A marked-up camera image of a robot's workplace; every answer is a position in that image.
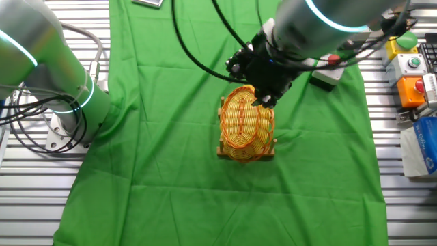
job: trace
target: blue led ring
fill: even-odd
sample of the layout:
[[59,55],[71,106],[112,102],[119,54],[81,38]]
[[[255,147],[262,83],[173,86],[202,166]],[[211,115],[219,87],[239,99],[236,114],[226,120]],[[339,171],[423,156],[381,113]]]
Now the blue led ring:
[[85,100],[85,102],[83,102],[80,107],[77,107],[76,109],[70,110],[70,111],[58,112],[58,111],[52,110],[52,112],[53,113],[73,113],[74,111],[78,111],[80,108],[83,108],[91,100],[91,97],[93,96],[93,93],[94,93],[94,82],[91,81],[91,84],[92,84],[91,92],[89,93],[89,96],[88,96],[87,100]]
[[363,25],[361,27],[345,27],[343,25],[337,24],[333,22],[332,20],[328,19],[325,15],[321,13],[320,10],[317,9],[317,7],[314,5],[313,0],[305,0],[307,2],[308,7],[314,12],[314,14],[319,17],[320,20],[325,22],[326,24],[330,25],[331,27],[344,31],[344,32],[350,32],[350,33],[358,33],[362,31],[367,30],[367,26]]
[[38,62],[36,62],[36,59],[29,53],[29,51],[27,51],[23,46],[21,46],[21,44],[19,44],[13,38],[7,35],[4,31],[0,30],[0,38],[3,40],[7,40],[9,43],[13,44],[17,49],[19,49],[23,54],[25,54],[27,58],[30,59],[30,61],[33,63],[35,67],[38,66]]

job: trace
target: green button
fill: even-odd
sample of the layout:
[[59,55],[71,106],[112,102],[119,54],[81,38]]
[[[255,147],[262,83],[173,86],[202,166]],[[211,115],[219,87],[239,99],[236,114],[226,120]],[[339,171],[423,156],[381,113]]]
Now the green button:
[[421,60],[419,60],[419,59],[417,59],[417,58],[413,58],[413,59],[411,59],[411,62],[412,62],[414,65],[420,65],[420,64],[421,64]]
[[396,43],[403,50],[407,51],[413,49],[417,45],[417,37],[411,31],[407,31],[404,35],[396,39]]

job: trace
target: gray cable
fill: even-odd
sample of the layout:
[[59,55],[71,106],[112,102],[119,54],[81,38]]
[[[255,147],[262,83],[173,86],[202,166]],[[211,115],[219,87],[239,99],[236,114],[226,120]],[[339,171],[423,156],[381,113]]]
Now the gray cable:
[[91,32],[83,28],[75,27],[74,25],[70,25],[67,23],[61,23],[61,25],[65,29],[69,29],[70,31],[75,31],[77,33],[90,37],[97,44],[97,54],[93,62],[98,62],[100,60],[100,56],[102,56],[102,52],[103,52],[103,44],[102,41],[100,41],[100,39],[96,35],[92,34]]

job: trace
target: metal slats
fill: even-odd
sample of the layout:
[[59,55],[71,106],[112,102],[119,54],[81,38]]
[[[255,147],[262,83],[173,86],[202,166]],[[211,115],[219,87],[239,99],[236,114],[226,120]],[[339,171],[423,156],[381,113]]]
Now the metal slats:
[[[102,1],[46,1],[61,21],[85,28],[102,38],[99,85],[107,88],[110,56],[109,4]],[[426,32],[437,32],[437,1],[413,0],[419,23],[412,30],[419,42]],[[64,31],[66,40],[84,67],[96,54],[92,40]],[[363,57],[371,51],[363,52]],[[378,53],[358,65],[365,92],[373,138],[380,167],[381,187],[387,204],[390,246],[437,245],[437,182],[403,176],[400,131],[393,98],[384,78]],[[48,133],[42,118],[23,123],[37,144],[44,145]],[[42,156],[23,148],[10,135],[0,168],[0,245],[51,245],[62,210],[83,156],[62,159]]]

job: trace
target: bolt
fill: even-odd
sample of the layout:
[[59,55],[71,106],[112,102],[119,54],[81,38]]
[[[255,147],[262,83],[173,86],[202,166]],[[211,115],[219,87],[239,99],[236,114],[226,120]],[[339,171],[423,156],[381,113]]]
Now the bolt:
[[266,103],[266,102],[268,102],[271,98],[272,98],[272,97],[271,97],[270,95],[267,95],[267,96],[265,96],[265,97],[262,98],[262,101]]
[[232,66],[232,72],[237,73],[239,71],[240,71],[240,65],[235,64],[235,65]]

